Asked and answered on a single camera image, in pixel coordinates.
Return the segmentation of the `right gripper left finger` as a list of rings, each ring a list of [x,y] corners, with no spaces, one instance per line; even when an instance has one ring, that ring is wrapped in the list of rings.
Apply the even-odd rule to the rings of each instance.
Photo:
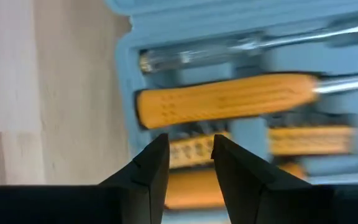
[[[112,223],[162,222],[169,158],[168,135],[161,134],[130,163],[100,183],[114,198]]]

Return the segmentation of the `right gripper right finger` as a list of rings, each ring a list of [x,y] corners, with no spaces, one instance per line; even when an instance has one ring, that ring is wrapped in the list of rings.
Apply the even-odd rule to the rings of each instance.
[[[262,194],[270,189],[310,186],[222,134],[214,136],[211,158],[231,223],[255,223]]]

